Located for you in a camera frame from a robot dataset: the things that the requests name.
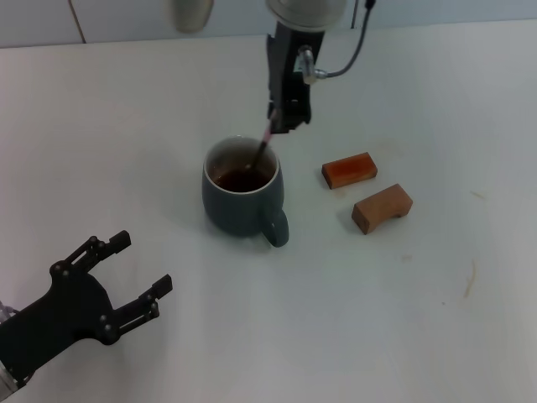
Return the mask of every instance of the black cable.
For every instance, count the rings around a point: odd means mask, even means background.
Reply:
[[[349,62],[347,63],[345,67],[343,67],[339,71],[328,73],[326,75],[326,78],[342,76],[343,74],[347,73],[352,67],[352,65],[354,64],[354,61],[360,54],[360,50],[362,50],[363,41],[366,39],[366,31],[368,29],[369,15],[371,14],[371,10],[373,9],[374,5],[375,5],[375,0],[366,1],[366,15],[364,15],[363,17],[362,31],[360,32],[360,40],[358,40],[358,45],[356,47],[356,50],[354,50],[354,54],[352,55],[352,58],[349,60]]]
[[[356,28],[356,16],[358,14],[358,0],[354,0],[354,9],[352,10],[352,21],[351,21],[351,29]]]

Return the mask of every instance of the white robot part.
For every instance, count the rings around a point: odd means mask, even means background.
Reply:
[[[290,29],[323,32],[343,15],[347,0],[265,0],[276,19]],[[214,0],[167,0],[175,28],[187,34],[201,31]]]
[[[295,31],[324,32],[345,11],[347,0],[266,0],[280,23]]]
[[[193,34],[206,26],[214,0],[167,0],[167,3],[175,29]]]

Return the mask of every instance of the mug rim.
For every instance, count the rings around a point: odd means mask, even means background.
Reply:
[[[219,141],[218,143],[214,144],[211,149],[209,149],[209,151],[207,151],[207,155],[205,157],[205,160],[203,161],[203,174],[205,175],[205,178],[207,178],[207,180],[218,190],[220,191],[224,191],[226,193],[230,193],[232,195],[244,195],[244,196],[247,196],[247,195],[253,195],[255,193],[258,193],[259,191],[262,191],[264,190],[266,187],[268,187],[272,182],[274,182],[274,180],[276,179],[276,176],[278,175],[279,173],[279,158],[278,156],[276,155],[276,153],[274,153],[274,151],[272,150],[272,148],[267,145],[267,148],[265,149],[265,151],[267,150],[270,150],[270,152],[274,155],[274,158],[276,159],[276,169],[274,170],[274,174],[272,175],[272,178],[270,178],[270,181],[268,181],[266,184],[264,184],[263,186],[261,186],[259,189],[256,189],[255,191],[229,191],[228,189],[224,189],[223,187],[220,187],[219,185],[217,185],[215,183],[215,181],[213,179],[211,179],[211,177],[209,176],[209,174],[207,173],[207,160],[209,159],[209,155],[211,154],[212,150],[214,150],[218,145],[224,143],[225,141],[229,141],[229,140],[232,140],[232,139],[250,139],[250,140],[255,140],[256,142],[258,142],[259,144],[261,144],[261,141],[257,140],[257,139],[254,139],[252,137],[244,137],[244,136],[241,136],[241,135],[237,135],[237,136],[231,136],[231,137],[226,137],[225,139]]]

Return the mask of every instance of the metal joint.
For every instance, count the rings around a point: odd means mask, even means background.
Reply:
[[[315,58],[310,46],[302,46],[299,49],[299,68],[302,71],[302,78],[304,83],[311,86],[317,82],[317,80],[323,80],[326,78],[326,71],[315,68]]]

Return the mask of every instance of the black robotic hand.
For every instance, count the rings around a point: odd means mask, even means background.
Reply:
[[[127,231],[104,243],[89,238],[52,265],[52,286],[36,302],[0,324],[0,400],[26,385],[34,371],[82,338],[114,344],[126,332],[159,316],[156,300],[172,291],[169,275],[137,300],[113,309],[102,285],[89,274],[131,240]]]

